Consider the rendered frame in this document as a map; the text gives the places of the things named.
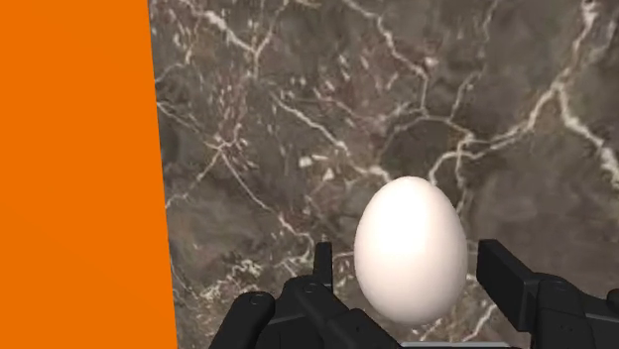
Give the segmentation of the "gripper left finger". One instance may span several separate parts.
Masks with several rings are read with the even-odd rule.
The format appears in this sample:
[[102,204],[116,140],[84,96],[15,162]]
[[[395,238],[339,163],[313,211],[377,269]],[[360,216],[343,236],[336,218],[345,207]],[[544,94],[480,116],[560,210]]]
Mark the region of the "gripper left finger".
[[279,297],[237,296],[208,349],[403,349],[359,308],[332,289],[332,246],[314,248],[312,273],[288,279]]

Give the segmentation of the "white egg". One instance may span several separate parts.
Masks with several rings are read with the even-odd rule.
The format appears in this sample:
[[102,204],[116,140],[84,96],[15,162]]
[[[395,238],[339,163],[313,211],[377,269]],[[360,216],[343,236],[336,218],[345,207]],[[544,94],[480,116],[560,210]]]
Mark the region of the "white egg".
[[461,222],[446,195],[424,178],[403,176],[383,185],[363,211],[353,247],[362,293],[394,322],[439,319],[465,286]]

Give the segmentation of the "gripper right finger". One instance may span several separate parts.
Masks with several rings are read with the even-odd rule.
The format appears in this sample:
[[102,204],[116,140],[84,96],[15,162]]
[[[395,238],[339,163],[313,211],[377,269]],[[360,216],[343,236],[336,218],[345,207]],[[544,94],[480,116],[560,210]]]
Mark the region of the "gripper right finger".
[[476,279],[530,349],[619,349],[619,289],[599,298],[529,269],[494,239],[478,242]]

